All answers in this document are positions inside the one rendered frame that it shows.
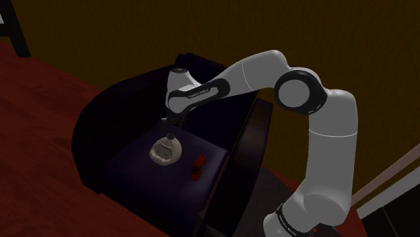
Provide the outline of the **dark robot stand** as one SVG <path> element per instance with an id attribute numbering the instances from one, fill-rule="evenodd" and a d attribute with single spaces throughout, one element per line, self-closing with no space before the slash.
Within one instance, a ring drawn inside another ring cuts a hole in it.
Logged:
<path id="1" fill-rule="evenodd" d="M 312 181 L 292 192 L 263 168 L 233 237 L 342 237 L 349 199 Z"/>

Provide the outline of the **red and black toy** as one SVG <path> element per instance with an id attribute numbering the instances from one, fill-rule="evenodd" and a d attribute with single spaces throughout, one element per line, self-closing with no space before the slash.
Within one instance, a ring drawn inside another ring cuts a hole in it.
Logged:
<path id="1" fill-rule="evenodd" d="M 206 156 L 200 155 L 194 162 L 191 172 L 190 172 L 190 178 L 194 181 L 200 179 L 202 175 L 202 168 L 205 164 Z"/>

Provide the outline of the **black furniture leg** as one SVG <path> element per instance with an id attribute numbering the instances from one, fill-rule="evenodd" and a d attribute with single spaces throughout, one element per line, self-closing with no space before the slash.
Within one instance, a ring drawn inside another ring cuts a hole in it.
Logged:
<path id="1" fill-rule="evenodd" d="M 18 57 L 31 57 L 11 0 L 0 0 L 0 37 L 8 37 Z"/>

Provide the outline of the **grey round vase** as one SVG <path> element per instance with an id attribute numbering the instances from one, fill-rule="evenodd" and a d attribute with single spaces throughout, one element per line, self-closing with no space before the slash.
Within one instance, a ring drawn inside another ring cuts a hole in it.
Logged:
<path id="1" fill-rule="evenodd" d="M 157 140 L 149 151 L 150 158 L 160 166 L 177 162 L 182 155 L 182 146 L 173 133 Z"/>

